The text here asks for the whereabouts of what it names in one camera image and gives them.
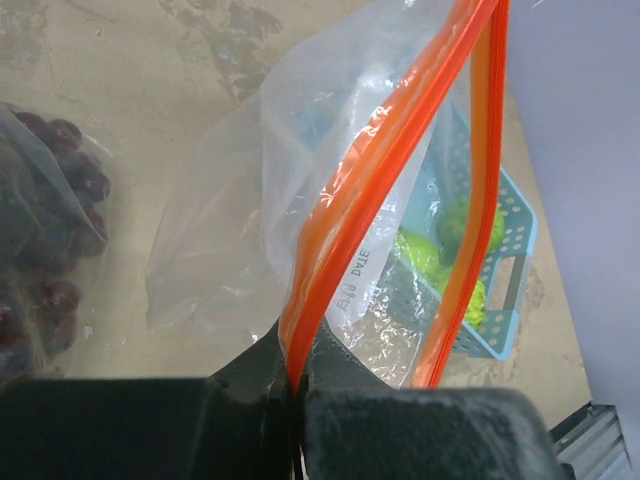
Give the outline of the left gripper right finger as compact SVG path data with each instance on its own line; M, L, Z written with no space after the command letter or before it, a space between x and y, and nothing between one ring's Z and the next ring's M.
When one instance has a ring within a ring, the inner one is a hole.
M323 323L302 382L311 479L562 479L532 402L504 388L396 389Z

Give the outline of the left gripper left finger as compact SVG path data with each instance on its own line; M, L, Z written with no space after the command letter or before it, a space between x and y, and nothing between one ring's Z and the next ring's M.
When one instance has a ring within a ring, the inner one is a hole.
M275 330L202 378L30 380L1 390L5 479L296 479Z

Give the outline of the green bumpy fruit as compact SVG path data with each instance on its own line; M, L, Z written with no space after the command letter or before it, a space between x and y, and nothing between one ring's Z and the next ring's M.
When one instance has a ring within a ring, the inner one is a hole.
M435 289L440 295L444 294L451 272L451 267L445 267L435 274ZM476 281L464 319L474 330L478 330L486 319L486 288L480 279Z

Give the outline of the light blue plastic basket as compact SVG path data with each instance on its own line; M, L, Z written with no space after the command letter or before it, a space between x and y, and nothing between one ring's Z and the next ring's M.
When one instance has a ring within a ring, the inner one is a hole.
M363 340L368 316L392 332L426 335L442 295L435 274L453 267L469 219L470 127L462 108L448 101L438 113L425 157L393 220L378 220L355 256L327 312L330 327L348 345ZM395 248L400 228L439 249L440 268L424 277ZM496 214L478 279L486 288L486 319L474 330L463 319L457 353L505 361L518 329L522 297L537 236L537 219L506 172L500 174Z

